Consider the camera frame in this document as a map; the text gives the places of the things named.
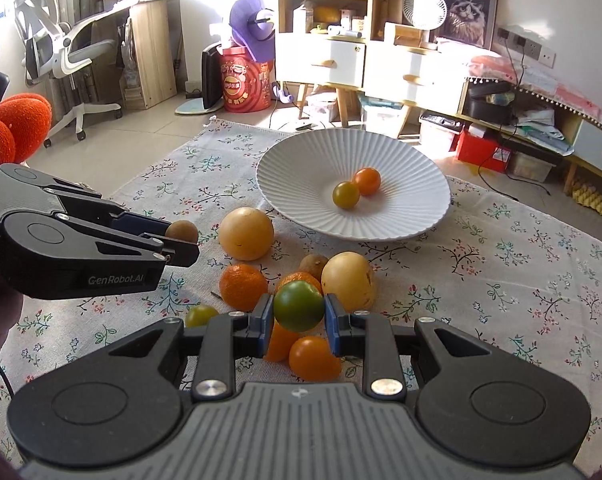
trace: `picture frame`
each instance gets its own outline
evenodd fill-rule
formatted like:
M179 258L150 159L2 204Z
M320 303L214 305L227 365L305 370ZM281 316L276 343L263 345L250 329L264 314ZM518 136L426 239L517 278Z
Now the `picture frame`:
M436 38L447 38L492 49L498 0L445 0L446 22L433 33Z

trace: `cherry tomato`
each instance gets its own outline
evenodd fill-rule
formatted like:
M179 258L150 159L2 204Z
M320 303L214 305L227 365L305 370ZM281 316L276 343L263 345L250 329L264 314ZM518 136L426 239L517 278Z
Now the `cherry tomato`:
M361 195L372 195L381 187L381 174L374 168L363 168L356 172L354 183Z
M290 355L290 348L300 338L298 332L290 332L279 325L277 321L272 327L272 335L270 336L270 344L268 345L268 353L263 356L265 361L276 363L287 359Z
M332 191L332 202L341 209L352 209L359 197L358 187L353 182L341 182Z
M323 297L308 282L295 280L274 296L274 317L290 332L305 332L317 326L325 314Z
M213 306L193 305L185 316L185 326L192 328L193 326L206 325L210 318L214 316L218 316L218 311Z
M327 339L309 335L292 345L289 355L292 371L304 381L325 383L338 379L341 361L332 355Z

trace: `drawer handle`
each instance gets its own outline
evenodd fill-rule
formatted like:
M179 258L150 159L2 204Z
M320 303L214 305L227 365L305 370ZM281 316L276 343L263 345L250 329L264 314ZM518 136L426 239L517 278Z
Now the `drawer handle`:
M323 61L317 61L316 63L312 63L312 66L324 66L327 68L331 68L336 65L336 61L333 59L325 59Z
M428 86L434 84L434 81L428 81L427 79L423 79L422 77L411 74L404 75L403 80L418 86Z

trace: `purple hat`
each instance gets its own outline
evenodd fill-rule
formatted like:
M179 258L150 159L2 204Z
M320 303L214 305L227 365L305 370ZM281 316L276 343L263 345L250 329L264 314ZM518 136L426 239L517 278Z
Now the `purple hat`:
M236 0L230 10L234 41L247 47L252 59L265 63L274 59L273 11L263 0Z

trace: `white ribbed bowl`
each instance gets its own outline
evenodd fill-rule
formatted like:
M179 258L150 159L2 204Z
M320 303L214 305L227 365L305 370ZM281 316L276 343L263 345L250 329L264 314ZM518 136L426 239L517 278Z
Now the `white ribbed bowl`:
M381 189L345 211L334 187L361 168L381 173ZM450 206L450 188L429 158L400 140L336 128L297 134L261 157L257 182L265 199L290 220L346 240L385 242L417 236Z

